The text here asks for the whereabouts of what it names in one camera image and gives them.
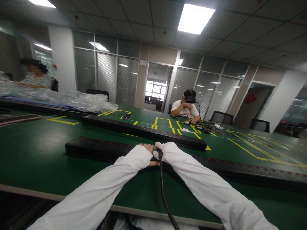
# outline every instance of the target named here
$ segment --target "red decoration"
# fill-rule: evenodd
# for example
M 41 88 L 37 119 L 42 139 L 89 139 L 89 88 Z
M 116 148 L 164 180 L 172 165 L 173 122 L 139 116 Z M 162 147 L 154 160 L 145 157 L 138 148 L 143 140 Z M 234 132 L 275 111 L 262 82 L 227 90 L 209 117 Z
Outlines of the red decoration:
M 246 104 L 249 104 L 249 103 L 251 103 L 255 100 L 257 100 L 257 98 L 255 97 L 254 94 L 250 94 L 250 95 L 246 96 L 245 99 L 244 99 Z

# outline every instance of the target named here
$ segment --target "striped shirt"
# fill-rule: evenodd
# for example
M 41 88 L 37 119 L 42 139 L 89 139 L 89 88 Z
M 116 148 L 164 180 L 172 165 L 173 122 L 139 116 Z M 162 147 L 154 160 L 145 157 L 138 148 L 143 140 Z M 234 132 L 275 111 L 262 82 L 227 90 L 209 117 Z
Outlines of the striped shirt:
M 51 89 L 52 86 L 52 80 L 46 74 L 39 78 L 34 78 L 34 75 L 26 75 L 26 77 L 24 78 L 24 80 L 21 81 L 21 83 L 25 85 L 42 85 L 48 89 Z

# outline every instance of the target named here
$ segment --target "green workbench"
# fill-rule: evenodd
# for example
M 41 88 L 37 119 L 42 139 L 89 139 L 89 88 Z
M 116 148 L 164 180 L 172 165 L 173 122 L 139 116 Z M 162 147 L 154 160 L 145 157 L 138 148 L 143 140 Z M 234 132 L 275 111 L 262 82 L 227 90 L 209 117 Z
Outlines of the green workbench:
M 12 111 L 12 115 L 29 113 L 32 112 Z M 119 105 L 116 112 L 101 116 L 120 120 L 126 113 L 132 113 L 131 119 L 121 121 L 201 138 L 207 143 L 206 151 L 181 148 L 189 154 L 307 174 L 307 142 L 303 140 L 226 125 L 221 132 L 224 135 L 215 131 L 208 135 L 184 124 L 184 118 L 174 119 L 169 114 L 124 105 Z M 41 120 L 0 126 L 0 190 L 62 200 L 110 165 L 64 155 L 65 143 L 79 136 L 126 144 L 155 143 L 142 137 L 88 126 L 79 123 L 77 118 L 39 115 L 43 117 Z M 180 131 L 181 128 L 192 132 Z M 305 194 L 230 184 L 252 200 L 279 229 L 305 229 L 307 226 Z M 223 228 L 220 219 L 196 200 L 177 175 L 164 172 L 164 186 L 168 205 L 178 222 Z M 111 210 L 168 219 L 161 197 L 159 171 L 140 171 L 121 190 Z

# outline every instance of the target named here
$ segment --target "floor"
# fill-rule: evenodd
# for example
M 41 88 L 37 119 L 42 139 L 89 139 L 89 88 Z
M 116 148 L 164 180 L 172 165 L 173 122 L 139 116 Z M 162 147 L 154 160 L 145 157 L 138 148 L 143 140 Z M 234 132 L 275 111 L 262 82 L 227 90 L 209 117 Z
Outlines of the floor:
M 150 102 L 144 102 L 143 109 L 161 112 L 161 110 L 156 109 L 156 104 Z

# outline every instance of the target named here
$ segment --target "white column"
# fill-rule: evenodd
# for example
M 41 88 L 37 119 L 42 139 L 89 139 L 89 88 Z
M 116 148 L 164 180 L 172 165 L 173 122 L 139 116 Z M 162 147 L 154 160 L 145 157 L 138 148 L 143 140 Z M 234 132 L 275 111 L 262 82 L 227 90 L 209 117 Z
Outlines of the white column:
M 53 25 L 48 25 L 48 30 L 59 92 L 76 91 L 73 32 L 70 28 Z
M 285 73 L 258 118 L 270 123 L 270 133 L 283 118 L 306 81 L 307 73 L 305 72 L 288 70 Z

